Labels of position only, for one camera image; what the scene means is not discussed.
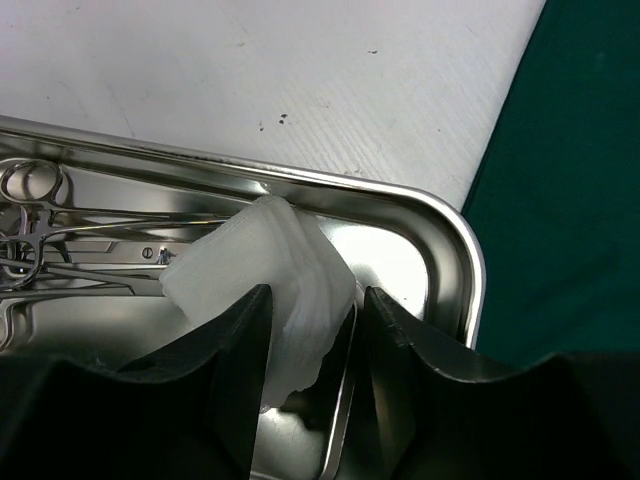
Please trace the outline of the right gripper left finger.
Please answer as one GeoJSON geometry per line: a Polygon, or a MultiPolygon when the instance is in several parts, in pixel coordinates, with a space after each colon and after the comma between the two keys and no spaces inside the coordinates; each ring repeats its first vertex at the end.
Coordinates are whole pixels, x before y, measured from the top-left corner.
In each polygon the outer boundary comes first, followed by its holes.
{"type": "Polygon", "coordinates": [[[273,301],[224,313],[116,371],[56,357],[1,361],[5,479],[246,479],[273,301]]]}

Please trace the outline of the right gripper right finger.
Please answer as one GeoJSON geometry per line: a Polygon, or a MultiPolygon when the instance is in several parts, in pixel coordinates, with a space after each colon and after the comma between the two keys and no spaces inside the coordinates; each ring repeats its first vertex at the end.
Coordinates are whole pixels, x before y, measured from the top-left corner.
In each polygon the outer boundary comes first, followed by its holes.
{"type": "Polygon", "coordinates": [[[638,477],[637,354],[554,354],[513,368],[379,288],[365,293],[362,329],[388,478],[638,477]]]}

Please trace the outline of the steel forceps long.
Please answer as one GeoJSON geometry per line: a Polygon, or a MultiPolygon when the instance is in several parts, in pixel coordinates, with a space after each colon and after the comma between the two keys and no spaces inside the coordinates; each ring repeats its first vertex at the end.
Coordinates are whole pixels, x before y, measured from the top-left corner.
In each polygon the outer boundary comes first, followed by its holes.
{"type": "Polygon", "coordinates": [[[2,266],[23,270],[18,277],[1,285],[1,299],[13,298],[61,298],[80,296],[141,296],[163,297],[163,288],[158,279],[148,276],[124,275],[123,270],[85,270],[56,264],[38,265],[2,259],[2,266]],[[44,280],[85,280],[92,285],[34,288],[36,282],[44,280]]]}

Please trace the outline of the steel surgical scissors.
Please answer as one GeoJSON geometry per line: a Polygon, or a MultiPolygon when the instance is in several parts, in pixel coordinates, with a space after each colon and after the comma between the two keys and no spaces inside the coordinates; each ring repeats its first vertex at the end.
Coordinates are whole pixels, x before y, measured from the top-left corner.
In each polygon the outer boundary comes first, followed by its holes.
{"type": "MultiPolygon", "coordinates": [[[[44,263],[85,270],[123,270],[124,275],[158,279],[184,249],[166,241],[97,240],[48,244],[44,263]]],[[[28,246],[5,246],[1,260],[35,261],[28,246]]],[[[1,285],[23,270],[1,265],[1,285]]],[[[92,285],[85,280],[44,280],[34,288],[92,285]]],[[[72,351],[133,357],[160,348],[185,332],[182,315],[164,297],[80,296],[1,299],[4,352],[72,351]]]]}

